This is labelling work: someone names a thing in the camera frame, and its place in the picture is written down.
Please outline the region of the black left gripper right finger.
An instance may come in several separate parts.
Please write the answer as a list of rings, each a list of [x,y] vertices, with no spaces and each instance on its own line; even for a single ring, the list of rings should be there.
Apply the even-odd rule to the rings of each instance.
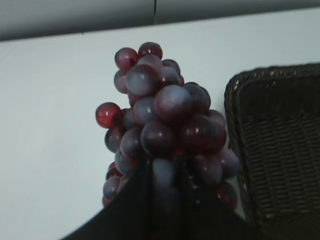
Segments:
[[[178,156],[177,187],[180,191],[182,240],[266,240],[218,198],[195,170],[190,157]]]

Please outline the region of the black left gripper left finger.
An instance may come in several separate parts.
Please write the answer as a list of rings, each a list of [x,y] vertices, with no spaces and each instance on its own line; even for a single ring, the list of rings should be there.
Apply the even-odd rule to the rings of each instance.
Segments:
[[[150,237],[153,170],[146,160],[97,215],[65,240],[147,240]]]

